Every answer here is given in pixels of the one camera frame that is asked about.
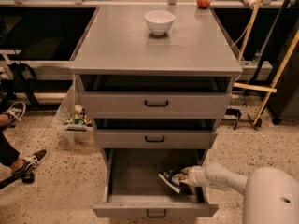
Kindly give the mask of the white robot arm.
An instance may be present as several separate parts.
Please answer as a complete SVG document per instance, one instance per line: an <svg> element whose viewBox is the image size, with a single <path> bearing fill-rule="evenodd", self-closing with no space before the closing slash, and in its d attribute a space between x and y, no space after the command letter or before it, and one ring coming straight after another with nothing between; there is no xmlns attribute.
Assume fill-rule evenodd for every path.
<svg viewBox="0 0 299 224"><path fill-rule="evenodd" d="M260 167L249 176L218 163L181 170L180 179L192 187L233 189L243 196L242 224L299 224L299 183L274 167Z"/></svg>

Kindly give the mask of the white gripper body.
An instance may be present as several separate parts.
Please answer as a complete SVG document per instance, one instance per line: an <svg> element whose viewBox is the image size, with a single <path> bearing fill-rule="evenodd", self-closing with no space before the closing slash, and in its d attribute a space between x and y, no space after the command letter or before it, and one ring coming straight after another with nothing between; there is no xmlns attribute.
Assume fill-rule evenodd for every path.
<svg viewBox="0 0 299 224"><path fill-rule="evenodd" d="M193 166L188 172L188 179L191 186L200 187L205 185L205 169L201 166Z"/></svg>

